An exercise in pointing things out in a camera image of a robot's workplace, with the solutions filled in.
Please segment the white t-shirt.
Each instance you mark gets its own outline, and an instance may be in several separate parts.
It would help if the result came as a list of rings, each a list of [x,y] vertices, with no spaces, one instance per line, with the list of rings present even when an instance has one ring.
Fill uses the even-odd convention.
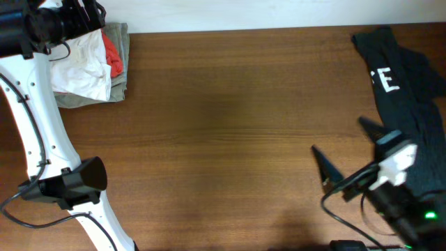
[[[111,66],[107,64],[101,30],[52,48],[49,59],[50,82],[54,92],[99,101],[109,100]]]

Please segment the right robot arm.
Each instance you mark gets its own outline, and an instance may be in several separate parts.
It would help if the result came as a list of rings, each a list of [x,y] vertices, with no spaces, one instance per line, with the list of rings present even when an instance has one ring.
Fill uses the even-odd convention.
[[[440,206],[443,190],[416,195],[406,186],[408,170],[415,164],[417,144],[402,131],[387,128],[366,117],[361,116],[358,123],[374,145],[374,156],[369,164],[350,176],[344,177],[316,146],[312,146],[324,191],[320,202],[322,210],[384,250],[385,246],[375,238],[325,205],[337,193],[342,194],[345,202],[361,197],[369,200],[406,249],[444,250],[445,212]]]

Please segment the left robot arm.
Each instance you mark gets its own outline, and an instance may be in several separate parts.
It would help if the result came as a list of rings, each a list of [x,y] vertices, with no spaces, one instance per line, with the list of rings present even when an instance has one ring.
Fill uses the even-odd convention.
[[[28,178],[17,196],[57,204],[76,219],[98,250],[136,250],[107,198],[107,173],[99,157],[82,160],[64,128],[50,84],[49,56],[105,25],[96,1],[1,2],[1,89],[26,154]]]

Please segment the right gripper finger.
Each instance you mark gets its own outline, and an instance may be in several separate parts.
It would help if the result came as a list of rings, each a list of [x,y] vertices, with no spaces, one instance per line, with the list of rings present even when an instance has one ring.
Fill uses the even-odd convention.
[[[358,119],[358,123],[362,127],[364,133],[367,137],[374,143],[380,144],[380,140],[383,139],[386,135],[391,133],[391,130],[385,128],[375,121],[372,121],[366,117],[361,116]]]
[[[320,149],[316,147],[316,145],[313,145],[311,150],[318,167],[322,189],[324,193],[327,194],[338,183],[344,180],[344,176],[320,151]]]

